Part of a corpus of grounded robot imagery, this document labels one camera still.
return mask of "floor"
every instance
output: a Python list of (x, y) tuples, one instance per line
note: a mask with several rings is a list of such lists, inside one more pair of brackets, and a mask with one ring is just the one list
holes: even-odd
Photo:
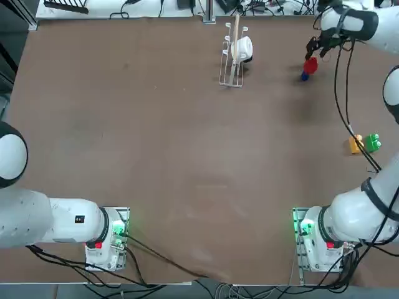
[[(203, 283), (209, 288), (212, 295), (214, 296), (216, 287), (218, 283), (213, 280), (203, 281)], [(122, 287), (123, 290), (132, 290), (134, 287), (124, 285)], [(246, 289), (252, 293), (257, 294), (263, 290), (267, 290), (266, 287), (246, 287)], [(101, 294), (109, 294), (112, 292), (101, 292), (100, 289), (97, 288), (97, 291)], [(228, 288), (224, 289), (224, 293), (221, 298), (228, 298)], [(292, 288), (292, 292), (301, 291), (299, 288)], [(90, 293), (86, 288), (82, 285), (59, 285), (58, 288), (55, 285), (19, 285), (18, 287), (15, 285), (0, 285), (0, 293), (2, 294), (2, 298), (6, 299), (17, 299), (17, 298), (30, 298), (30, 299), (96, 299), (99, 298), (97, 295)], [(276, 299), (279, 296), (277, 291), (274, 291), (271, 296), (268, 298)], [(327, 291), (315, 291), (312, 293), (306, 293), (302, 295), (284, 295), (283, 299), (288, 298), (296, 298), (296, 299), (313, 299), (313, 298), (325, 298), (325, 299), (372, 299), (376, 297), (380, 298), (396, 298), (398, 296), (397, 289), (386, 289), (386, 288), (358, 288), (358, 287), (350, 287), (343, 294), (333, 294)], [(124, 294), (124, 298), (138, 298), (139, 295), (134, 294)], [(165, 289), (154, 293), (151, 299), (158, 298), (190, 298), (190, 299), (210, 299), (209, 293), (199, 286), (197, 283), (193, 283), (191, 286), (177, 286), (171, 285), (166, 287)]]

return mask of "yellow block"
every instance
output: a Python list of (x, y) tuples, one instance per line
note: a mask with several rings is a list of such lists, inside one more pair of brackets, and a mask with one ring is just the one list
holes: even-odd
[[(362, 146), (364, 146), (364, 144), (362, 143), (362, 136), (361, 135), (355, 135), (356, 139), (360, 142), (360, 144)], [(352, 152), (352, 154), (360, 154), (360, 149), (356, 144), (355, 139), (351, 136), (349, 138), (349, 145), (350, 145), (350, 151)]]

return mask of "white mug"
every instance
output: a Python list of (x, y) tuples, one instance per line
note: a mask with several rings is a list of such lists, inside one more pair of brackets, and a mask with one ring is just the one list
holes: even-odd
[[(252, 41), (249, 36), (237, 40), (237, 62), (241, 62), (252, 57)], [(234, 57), (234, 42), (231, 43), (231, 55)]]

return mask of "green block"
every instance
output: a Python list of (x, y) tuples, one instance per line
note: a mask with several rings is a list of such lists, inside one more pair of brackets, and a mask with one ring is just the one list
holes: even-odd
[(373, 153), (374, 151), (378, 151), (381, 147), (381, 142), (379, 140), (378, 134), (371, 134), (366, 136), (363, 139), (364, 145), (366, 147), (366, 151), (369, 153)]

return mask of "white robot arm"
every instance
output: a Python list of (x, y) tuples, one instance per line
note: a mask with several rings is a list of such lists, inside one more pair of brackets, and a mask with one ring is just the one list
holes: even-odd
[[(399, 7), (375, 9), (359, 2), (334, 3), (320, 18), (321, 34), (307, 45), (307, 59), (315, 49), (324, 55), (343, 40), (360, 40), (382, 51), (399, 54)], [(383, 99), (399, 123), (399, 66), (387, 75)], [(327, 207), (311, 207), (301, 224), (309, 265), (326, 272), (343, 254), (344, 241), (371, 242), (386, 214), (377, 242), (398, 241), (399, 201), (388, 212), (399, 186), (399, 153), (373, 179), (349, 192), (339, 194)]]
[(118, 233), (127, 232), (127, 223), (121, 214), (85, 199), (48, 198), (12, 186), (23, 175), (27, 160), (20, 132), (0, 121), (0, 248), (85, 243), (87, 263), (109, 271), (122, 268), (126, 240)]

